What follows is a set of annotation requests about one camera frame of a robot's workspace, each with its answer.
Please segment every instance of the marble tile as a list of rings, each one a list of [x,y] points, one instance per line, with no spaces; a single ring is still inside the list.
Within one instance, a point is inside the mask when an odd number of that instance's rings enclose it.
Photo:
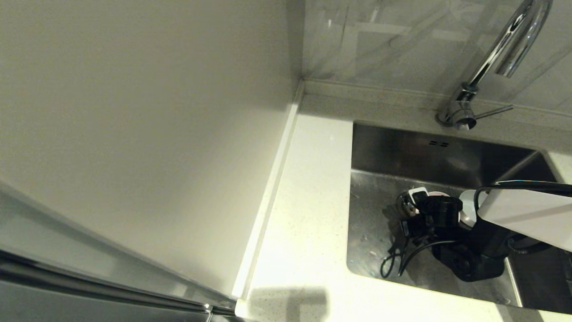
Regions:
[[[521,0],[307,0],[304,77],[450,95],[480,63]],[[511,78],[479,98],[572,115],[571,1],[555,1]]]
[[[306,95],[329,96],[374,103],[355,104],[353,107],[344,107],[342,111],[336,111],[336,113],[331,116],[338,116],[347,120],[382,119],[384,118],[383,113],[387,113],[388,111],[386,110],[388,108],[402,109],[403,115],[415,113],[414,110],[411,110],[414,108],[415,110],[422,109],[428,114],[423,122],[429,124],[431,127],[437,127],[436,122],[433,121],[435,112],[439,109],[439,106],[442,106],[442,104],[446,103],[450,98],[449,96],[436,93],[379,89],[375,87],[331,83],[328,81],[306,81],[305,92]],[[572,100],[563,102],[561,105],[563,107],[570,106],[571,103]],[[472,107],[475,113],[482,113],[506,105],[506,103],[476,99]],[[478,121],[478,127],[488,123],[490,120],[504,120],[521,124],[551,127],[563,131],[572,129],[571,115],[524,105],[512,105],[514,107],[512,111],[492,115],[480,120]],[[418,128],[418,126],[419,124],[412,124],[411,128]]]

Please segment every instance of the refrigerator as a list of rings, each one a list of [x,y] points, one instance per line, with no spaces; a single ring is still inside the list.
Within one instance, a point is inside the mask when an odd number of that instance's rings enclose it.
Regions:
[[[0,321],[247,321],[236,300],[0,192]]]

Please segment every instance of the white wall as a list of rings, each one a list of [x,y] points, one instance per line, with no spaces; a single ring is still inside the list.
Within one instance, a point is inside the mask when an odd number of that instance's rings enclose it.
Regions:
[[[304,76],[452,95],[522,0],[307,0]],[[512,78],[492,71],[478,100],[572,117],[572,1],[555,0]]]
[[[287,0],[3,3],[0,180],[230,294],[299,78],[288,17]]]

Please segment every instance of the faucet spout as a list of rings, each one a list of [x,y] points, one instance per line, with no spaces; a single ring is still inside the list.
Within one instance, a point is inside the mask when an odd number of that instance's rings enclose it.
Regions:
[[[471,101],[479,92],[479,84],[512,41],[497,74],[510,78],[540,33],[552,7],[553,0],[524,0],[510,18],[491,49],[468,81],[462,82],[455,91],[451,104],[447,104],[435,116],[443,126],[457,129],[472,129],[476,118]]]

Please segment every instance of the refrigerator door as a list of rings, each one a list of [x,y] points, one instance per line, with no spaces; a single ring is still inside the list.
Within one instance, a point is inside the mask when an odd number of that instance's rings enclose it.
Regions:
[[[0,185],[0,251],[107,284],[234,311],[236,300],[137,257]]]
[[[213,315],[210,322],[254,322],[253,320],[246,320],[242,317]]]
[[[209,314],[95,299],[0,281],[0,320],[207,322]]]

